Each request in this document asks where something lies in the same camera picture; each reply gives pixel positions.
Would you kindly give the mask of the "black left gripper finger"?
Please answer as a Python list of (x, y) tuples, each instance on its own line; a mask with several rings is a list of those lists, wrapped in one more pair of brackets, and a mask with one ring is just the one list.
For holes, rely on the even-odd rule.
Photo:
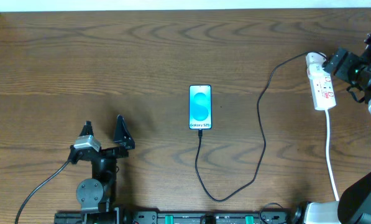
[(127, 150), (135, 148), (135, 141), (132, 138), (122, 115), (117, 116), (113, 141)]
[(80, 136), (88, 136), (88, 135), (91, 135), (91, 136), (94, 135), (91, 121), (86, 121), (85, 125), (83, 126), (83, 129), (80, 132)]

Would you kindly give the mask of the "blue Galaxy smartphone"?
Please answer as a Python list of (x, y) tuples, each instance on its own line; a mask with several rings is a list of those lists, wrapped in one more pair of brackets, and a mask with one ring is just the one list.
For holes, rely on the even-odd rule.
[(211, 129), (213, 124), (211, 85), (189, 87), (189, 128)]

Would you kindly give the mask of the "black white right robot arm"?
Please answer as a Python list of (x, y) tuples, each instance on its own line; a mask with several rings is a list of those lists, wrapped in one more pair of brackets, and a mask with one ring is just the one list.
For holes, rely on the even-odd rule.
[[(314, 108), (325, 114), (336, 105), (333, 78), (347, 84), (347, 92), (357, 103), (364, 103), (371, 120), (371, 34), (364, 40), (364, 51), (357, 55), (339, 48), (330, 56), (306, 54)], [(329, 143), (325, 156), (334, 200), (308, 202), (295, 213), (294, 223), (371, 223), (371, 168), (367, 174), (339, 193), (334, 181)]]

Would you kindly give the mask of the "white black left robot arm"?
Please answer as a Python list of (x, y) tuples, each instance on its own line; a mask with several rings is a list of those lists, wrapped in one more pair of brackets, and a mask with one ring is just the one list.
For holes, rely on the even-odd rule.
[(91, 178), (79, 183), (76, 199), (80, 204), (81, 223), (120, 223), (121, 214), (114, 208), (116, 200), (117, 160), (127, 158), (135, 148), (124, 117), (117, 116), (114, 130), (114, 147), (103, 149), (96, 139), (90, 121), (85, 122), (75, 143), (70, 146), (68, 160), (72, 164), (79, 161), (91, 163)]

